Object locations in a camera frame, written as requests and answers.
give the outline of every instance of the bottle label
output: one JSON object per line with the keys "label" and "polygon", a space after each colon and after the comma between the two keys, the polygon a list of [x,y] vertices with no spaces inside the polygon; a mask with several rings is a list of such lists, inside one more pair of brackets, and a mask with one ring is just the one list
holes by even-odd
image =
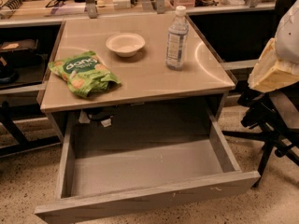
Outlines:
{"label": "bottle label", "polygon": [[187,34],[168,33],[168,47],[166,62],[168,65],[181,66],[183,56],[183,46],[186,42]]}

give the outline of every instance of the black chair leg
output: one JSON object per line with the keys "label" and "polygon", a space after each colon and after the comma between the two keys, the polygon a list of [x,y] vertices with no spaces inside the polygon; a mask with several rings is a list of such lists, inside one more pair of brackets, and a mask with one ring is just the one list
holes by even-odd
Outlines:
{"label": "black chair leg", "polygon": [[270,155],[272,153],[272,150],[273,150],[273,147],[274,147],[275,143],[273,142],[266,142],[264,143],[263,145],[263,155],[262,155],[262,159],[260,161],[260,164],[259,164],[259,168],[258,168],[258,172],[260,174],[260,179],[253,185],[254,188],[258,188],[259,187],[259,184],[260,184],[260,181],[262,179],[262,176],[263,176],[263,171],[269,161],[269,158],[270,158]]}

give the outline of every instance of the gray cabinet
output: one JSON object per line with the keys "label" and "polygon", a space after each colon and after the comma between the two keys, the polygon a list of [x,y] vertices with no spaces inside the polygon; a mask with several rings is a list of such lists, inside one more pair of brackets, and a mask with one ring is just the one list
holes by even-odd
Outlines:
{"label": "gray cabinet", "polygon": [[[41,108],[49,116],[67,112],[68,121],[57,201],[36,208],[47,223],[236,195],[259,178],[257,172],[240,170],[221,133],[217,118],[235,84],[192,26],[186,68],[176,72],[165,66],[172,19],[172,14],[161,14],[65,23],[56,59],[93,49],[120,76],[121,86],[80,99],[63,80],[50,75]],[[125,29],[146,38],[145,48],[130,59],[119,58],[105,46],[110,35]],[[95,107],[113,116],[111,126],[78,123],[81,109]]]}

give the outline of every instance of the drawer front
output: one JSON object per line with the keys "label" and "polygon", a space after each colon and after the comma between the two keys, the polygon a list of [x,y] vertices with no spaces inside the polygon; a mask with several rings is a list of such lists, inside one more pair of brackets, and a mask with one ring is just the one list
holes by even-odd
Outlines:
{"label": "drawer front", "polygon": [[241,194],[250,189],[258,177],[257,172],[230,173],[122,194],[67,198],[38,206],[36,215],[47,223],[66,224],[143,212]]}

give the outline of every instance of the cabinet top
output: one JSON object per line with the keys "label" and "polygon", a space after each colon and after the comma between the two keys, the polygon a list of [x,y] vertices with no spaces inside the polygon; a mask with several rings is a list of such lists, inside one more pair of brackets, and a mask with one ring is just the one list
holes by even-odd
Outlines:
{"label": "cabinet top", "polygon": [[[83,99],[73,94],[62,78],[51,73],[41,104],[42,111],[132,104],[233,89],[234,82],[192,26],[184,69],[174,71],[166,67],[167,29],[173,18],[173,14],[151,14],[66,21],[55,60],[93,50],[120,79],[121,85]],[[142,35],[145,47],[131,58],[120,58],[106,47],[107,39],[119,32]]]}

